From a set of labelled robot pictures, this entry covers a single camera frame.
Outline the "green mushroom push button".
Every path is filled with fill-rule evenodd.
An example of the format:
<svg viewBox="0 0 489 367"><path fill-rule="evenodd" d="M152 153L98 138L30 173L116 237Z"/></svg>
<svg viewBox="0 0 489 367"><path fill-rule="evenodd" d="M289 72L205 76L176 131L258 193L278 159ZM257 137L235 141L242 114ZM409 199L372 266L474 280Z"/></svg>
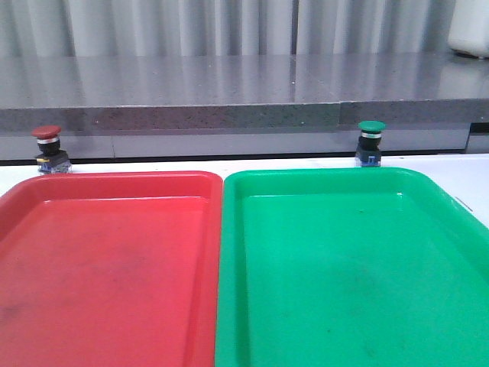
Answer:
<svg viewBox="0 0 489 367"><path fill-rule="evenodd" d="M358 124L360 135L355 153L357 167L380 167L381 150L379 145L382 138L382 131L386 124L380 121L368 120Z"/></svg>

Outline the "red mushroom push button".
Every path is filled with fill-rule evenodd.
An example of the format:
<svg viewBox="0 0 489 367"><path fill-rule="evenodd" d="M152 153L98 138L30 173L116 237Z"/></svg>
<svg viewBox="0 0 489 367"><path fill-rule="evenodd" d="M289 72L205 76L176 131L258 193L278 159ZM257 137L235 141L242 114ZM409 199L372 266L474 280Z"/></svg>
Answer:
<svg viewBox="0 0 489 367"><path fill-rule="evenodd" d="M72 170L72 164L66 151L60 147L58 125L42 125L32 130L40 153L35 157L39 174L67 174Z"/></svg>

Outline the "grey speckled stone counter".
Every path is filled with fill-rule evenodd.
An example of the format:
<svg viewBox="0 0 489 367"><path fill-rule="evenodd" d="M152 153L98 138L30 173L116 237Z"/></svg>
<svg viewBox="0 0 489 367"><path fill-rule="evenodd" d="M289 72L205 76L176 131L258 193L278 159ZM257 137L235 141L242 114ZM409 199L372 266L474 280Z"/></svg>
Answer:
<svg viewBox="0 0 489 367"><path fill-rule="evenodd" d="M1 132L84 135L488 120L488 63L445 53L8 57Z"/></svg>

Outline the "green plastic tray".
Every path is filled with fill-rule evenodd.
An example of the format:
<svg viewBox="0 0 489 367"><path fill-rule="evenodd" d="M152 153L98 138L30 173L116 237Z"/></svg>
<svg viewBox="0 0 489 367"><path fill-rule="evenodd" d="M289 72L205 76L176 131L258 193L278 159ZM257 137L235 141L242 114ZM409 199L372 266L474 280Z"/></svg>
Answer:
<svg viewBox="0 0 489 367"><path fill-rule="evenodd" d="M488 230L403 168L224 183L218 366L486 366Z"/></svg>

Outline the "red plastic tray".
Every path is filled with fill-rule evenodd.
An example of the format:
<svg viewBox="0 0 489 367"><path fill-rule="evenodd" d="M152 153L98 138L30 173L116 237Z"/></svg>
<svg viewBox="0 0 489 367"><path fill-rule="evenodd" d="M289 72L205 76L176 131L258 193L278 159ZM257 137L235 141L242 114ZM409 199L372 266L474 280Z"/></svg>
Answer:
<svg viewBox="0 0 489 367"><path fill-rule="evenodd" d="M222 179L54 174L1 198L3 366L212 366Z"/></svg>

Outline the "white container on counter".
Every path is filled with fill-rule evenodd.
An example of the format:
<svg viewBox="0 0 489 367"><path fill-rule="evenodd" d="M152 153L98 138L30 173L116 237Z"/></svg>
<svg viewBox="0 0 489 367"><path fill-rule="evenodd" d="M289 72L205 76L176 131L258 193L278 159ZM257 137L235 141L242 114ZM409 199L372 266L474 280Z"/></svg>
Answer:
<svg viewBox="0 0 489 367"><path fill-rule="evenodd" d="M488 0L456 0L448 35L460 54L488 58Z"/></svg>

